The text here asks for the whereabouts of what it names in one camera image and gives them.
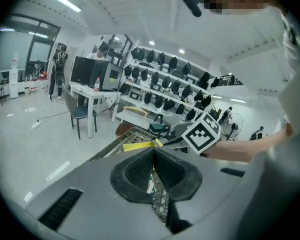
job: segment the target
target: yellow tape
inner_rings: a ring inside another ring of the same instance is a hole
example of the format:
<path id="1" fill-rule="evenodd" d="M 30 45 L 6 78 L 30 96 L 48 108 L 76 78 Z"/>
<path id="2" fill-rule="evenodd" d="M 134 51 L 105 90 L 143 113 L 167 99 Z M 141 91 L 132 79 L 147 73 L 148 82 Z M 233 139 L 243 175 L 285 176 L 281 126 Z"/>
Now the yellow tape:
<path id="1" fill-rule="evenodd" d="M 159 145 L 160 148 L 163 146 L 163 144 L 157 138 L 155 139 L 155 142 Z"/>
<path id="2" fill-rule="evenodd" d="M 142 142 L 142 143 L 130 143 L 130 144 L 122 145 L 124 152 L 130 151 L 130 150 L 154 147 L 154 146 L 155 146 L 155 144 L 152 141 Z"/>

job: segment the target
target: water bottle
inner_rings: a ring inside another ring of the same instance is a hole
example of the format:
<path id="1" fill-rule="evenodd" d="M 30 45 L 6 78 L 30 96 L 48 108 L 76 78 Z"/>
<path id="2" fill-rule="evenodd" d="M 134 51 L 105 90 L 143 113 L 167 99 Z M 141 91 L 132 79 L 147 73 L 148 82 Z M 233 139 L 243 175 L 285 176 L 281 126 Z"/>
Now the water bottle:
<path id="1" fill-rule="evenodd" d="M 98 76 L 98 78 L 97 78 L 96 81 L 95 81 L 95 84 L 94 84 L 94 91 L 95 91 L 95 92 L 99 92 L 99 88 L 100 88 L 100 76 Z"/>

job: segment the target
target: gray floor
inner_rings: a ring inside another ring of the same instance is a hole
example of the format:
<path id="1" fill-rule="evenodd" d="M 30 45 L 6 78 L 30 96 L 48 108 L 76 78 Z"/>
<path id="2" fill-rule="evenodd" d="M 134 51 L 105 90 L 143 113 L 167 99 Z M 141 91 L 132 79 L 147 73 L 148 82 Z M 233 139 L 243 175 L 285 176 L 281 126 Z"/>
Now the gray floor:
<path id="1" fill-rule="evenodd" d="M 56 99 L 51 102 L 45 91 L 7 98 L 3 107 L 0 102 L 0 190 L 22 207 L 116 138 L 120 122 L 111 123 L 109 111 L 97 116 L 97 133 L 92 139 L 88 138 L 87 119 L 81 119 L 79 140 L 69 113 L 40 119 L 42 124 L 29 135 L 36 118 L 65 111 L 66 105 Z"/>

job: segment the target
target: black vent slot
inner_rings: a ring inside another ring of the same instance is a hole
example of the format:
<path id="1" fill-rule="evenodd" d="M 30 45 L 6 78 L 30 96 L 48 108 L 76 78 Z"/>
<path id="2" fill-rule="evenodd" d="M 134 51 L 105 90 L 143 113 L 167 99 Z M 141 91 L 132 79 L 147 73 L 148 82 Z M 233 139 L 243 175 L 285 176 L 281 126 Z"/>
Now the black vent slot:
<path id="1" fill-rule="evenodd" d="M 82 194 L 81 190 L 69 188 L 39 221 L 48 228 L 57 230 Z"/>
<path id="2" fill-rule="evenodd" d="M 229 174 L 237 177 L 243 177 L 245 175 L 245 172 L 242 170 L 235 170 L 235 169 L 230 169 L 230 168 L 222 168 L 220 172 L 224 174 Z"/>

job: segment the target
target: white ceiling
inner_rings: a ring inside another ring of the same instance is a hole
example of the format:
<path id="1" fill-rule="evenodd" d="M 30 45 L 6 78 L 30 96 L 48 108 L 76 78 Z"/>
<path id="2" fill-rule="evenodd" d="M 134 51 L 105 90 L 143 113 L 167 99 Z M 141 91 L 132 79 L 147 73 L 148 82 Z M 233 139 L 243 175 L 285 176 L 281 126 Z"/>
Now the white ceiling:
<path id="1" fill-rule="evenodd" d="M 223 73 L 232 72 L 254 91 L 279 91 L 289 77 L 283 49 L 277 48 L 284 28 L 272 7 L 250 15 L 215 15 L 201 7 L 202 16 L 196 18 L 181 0 L 69 0 L 80 13 L 55 0 L 29 1 L 23 0 L 47 5 L 68 24 L 93 35 L 141 36 L 223 61 Z"/>

